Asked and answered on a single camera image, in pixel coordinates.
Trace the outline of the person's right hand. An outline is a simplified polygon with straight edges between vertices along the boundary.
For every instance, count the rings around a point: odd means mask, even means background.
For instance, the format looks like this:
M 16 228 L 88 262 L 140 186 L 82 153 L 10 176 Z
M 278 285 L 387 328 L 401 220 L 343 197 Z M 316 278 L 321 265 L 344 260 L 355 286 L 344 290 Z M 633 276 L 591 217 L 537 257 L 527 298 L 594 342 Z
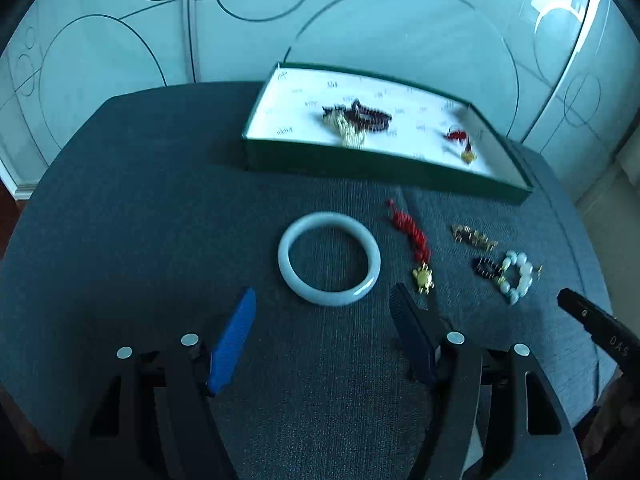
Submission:
M 588 460 L 603 448 L 605 438 L 616 426 L 631 428 L 639 421 L 639 407 L 631 403 L 634 384 L 618 372 L 606 386 L 596 404 L 596 414 L 590 422 L 580 448 Z

